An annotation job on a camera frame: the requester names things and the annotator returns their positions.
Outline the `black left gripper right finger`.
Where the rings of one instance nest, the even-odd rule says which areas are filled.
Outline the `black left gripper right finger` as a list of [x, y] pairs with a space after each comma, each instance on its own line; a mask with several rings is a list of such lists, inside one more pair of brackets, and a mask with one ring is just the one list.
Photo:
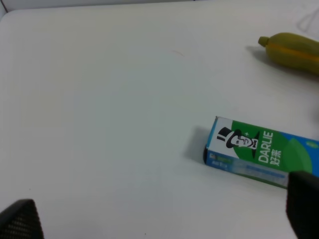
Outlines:
[[289, 173], [286, 215], [299, 239], [319, 237], [319, 178], [304, 172]]

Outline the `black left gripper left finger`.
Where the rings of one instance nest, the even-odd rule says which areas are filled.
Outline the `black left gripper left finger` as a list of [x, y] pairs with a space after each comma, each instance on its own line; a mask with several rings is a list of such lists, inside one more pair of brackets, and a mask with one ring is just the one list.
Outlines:
[[40, 218], [33, 199], [20, 199], [0, 213], [2, 239], [43, 239]]

